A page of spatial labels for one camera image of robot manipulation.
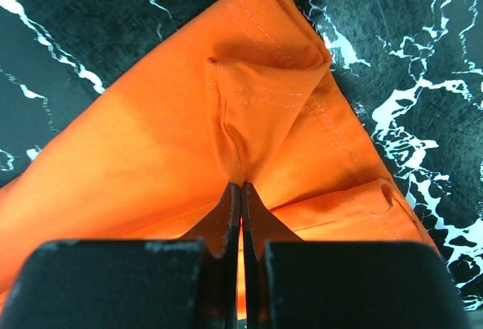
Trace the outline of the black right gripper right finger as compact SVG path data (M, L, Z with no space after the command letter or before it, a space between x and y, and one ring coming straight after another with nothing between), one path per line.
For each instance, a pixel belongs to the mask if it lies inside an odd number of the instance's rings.
M241 189L249 328L469 328L439 255L413 241L304 241Z

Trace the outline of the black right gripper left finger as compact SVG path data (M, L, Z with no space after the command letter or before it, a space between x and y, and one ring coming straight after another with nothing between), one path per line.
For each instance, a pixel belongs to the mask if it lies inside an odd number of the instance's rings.
M26 259L3 328L234 328L241 190L175 240L57 240Z

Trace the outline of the orange t shirt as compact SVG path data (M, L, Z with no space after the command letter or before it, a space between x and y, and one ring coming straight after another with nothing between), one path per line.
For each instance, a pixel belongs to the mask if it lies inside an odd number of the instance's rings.
M149 52L1 190L1 307L59 239L170 239L253 183L307 241L434 241L293 0L219 0Z

